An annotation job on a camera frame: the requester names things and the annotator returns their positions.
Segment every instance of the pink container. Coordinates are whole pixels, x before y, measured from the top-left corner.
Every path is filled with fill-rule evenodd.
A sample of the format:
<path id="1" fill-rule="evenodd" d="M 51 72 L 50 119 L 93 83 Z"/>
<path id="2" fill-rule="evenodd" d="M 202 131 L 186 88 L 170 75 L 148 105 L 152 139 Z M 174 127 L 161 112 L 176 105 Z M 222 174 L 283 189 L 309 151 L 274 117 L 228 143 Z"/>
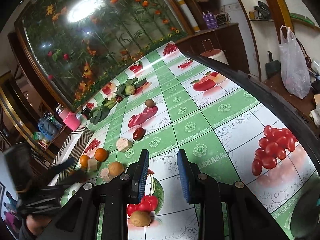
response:
<path id="1" fill-rule="evenodd" d="M 66 119 L 70 111 L 68 109 L 63 109 L 62 112 L 59 114 L 60 118 L 62 120 Z"/>
<path id="2" fill-rule="evenodd" d="M 72 112 L 68 113 L 67 117 L 63 120 L 63 122 L 73 131 L 77 130 L 81 124 L 81 121 L 78 118 L 76 118 L 76 114 Z"/>

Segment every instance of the metal screw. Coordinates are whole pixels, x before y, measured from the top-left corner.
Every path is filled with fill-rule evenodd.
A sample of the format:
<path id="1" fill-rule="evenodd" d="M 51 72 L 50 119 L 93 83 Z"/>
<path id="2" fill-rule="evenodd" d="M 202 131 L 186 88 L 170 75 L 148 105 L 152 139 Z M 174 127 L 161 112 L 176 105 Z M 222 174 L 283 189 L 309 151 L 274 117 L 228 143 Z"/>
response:
<path id="1" fill-rule="evenodd" d="M 124 174 L 121 174 L 121 175 L 120 175 L 120 179 L 121 179 L 121 180 L 127 180 L 127 179 L 129 179 L 129 178 L 130 178 L 130 175 L 127 174 L 127 173 L 124 173 Z"/>
<path id="2" fill-rule="evenodd" d="M 207 178 L 208 178 L 208 175 L 207 175 L 207 174 L 204 174 L 204 173 L 199 173 L 199 174 L 198 174 L 198 178 L 199 178 L 199 179 L 207 179 Z"/>
<path id="3" fill-rule="evenodd" d="M 91 189 L 92 188 L 92 184 L 91 183 L 86 183 L 86 184 L 83 185 L 83 188 L 85 190 Z"/>
<path id="4" fill-rule="evenodd" d="M 237 181 L 237 182 L 235 183 L 235 186 L 236 186 L 237 188 L 243 188 L 243 187 L 244 187 L 244 184 L 243 184 L 241 181 Z"/>

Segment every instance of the glass pane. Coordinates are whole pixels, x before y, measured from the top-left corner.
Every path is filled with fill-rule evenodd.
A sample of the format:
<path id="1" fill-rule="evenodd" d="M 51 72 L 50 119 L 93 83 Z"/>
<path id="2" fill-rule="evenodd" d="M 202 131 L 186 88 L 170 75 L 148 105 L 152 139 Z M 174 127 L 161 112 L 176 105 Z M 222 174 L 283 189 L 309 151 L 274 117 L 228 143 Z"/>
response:
<path id="1" fill-rule="evenodd" d="M 74 108 L 136 60 L 185 35 L 164 0 L 37 0 L 21 20 L 37 66 Z"/>

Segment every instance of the spray can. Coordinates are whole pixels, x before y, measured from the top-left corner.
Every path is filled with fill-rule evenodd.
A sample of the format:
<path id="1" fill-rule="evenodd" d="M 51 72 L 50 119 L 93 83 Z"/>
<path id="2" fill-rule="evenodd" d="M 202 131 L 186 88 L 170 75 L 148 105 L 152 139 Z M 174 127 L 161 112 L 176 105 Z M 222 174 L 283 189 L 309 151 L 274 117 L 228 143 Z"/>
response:
<path id="1" fill-rule="evenodd" d="M 205 24 L 207 25 L 208 29 L 212 29 L 212 24 L 210 22 L 210 19 L 206 13 L 202 13 L 202 18 L 204 19 Z"/>
<path id="2" fill-rule="evenodd" d="M 218 28 L 218 23 L 217 23 L 217 18 L 215 15 L 213 15 L 211 12 L 208 11 L 207 13 L 208 15 L 208 18 L 210 20 L 210 23 L 212 25 L 212 27 L 215 29 L 215 28 Z"/>

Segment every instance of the white plastic bag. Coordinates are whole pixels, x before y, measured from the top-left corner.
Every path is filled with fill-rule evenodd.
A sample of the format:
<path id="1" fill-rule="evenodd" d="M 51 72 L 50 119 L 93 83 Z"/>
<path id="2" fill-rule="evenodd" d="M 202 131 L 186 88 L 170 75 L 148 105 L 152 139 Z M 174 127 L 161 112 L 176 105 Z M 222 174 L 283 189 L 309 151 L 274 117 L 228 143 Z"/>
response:
<path id="1" fill-rule="evenodd" d="M 287 39 L 282 28 L 287 29 Z M 303 52 L 289 27 L 280 28 L 280 62 L 282 82 L 290 94 L 303 99 L 310 91 L 310 76 Z"/>

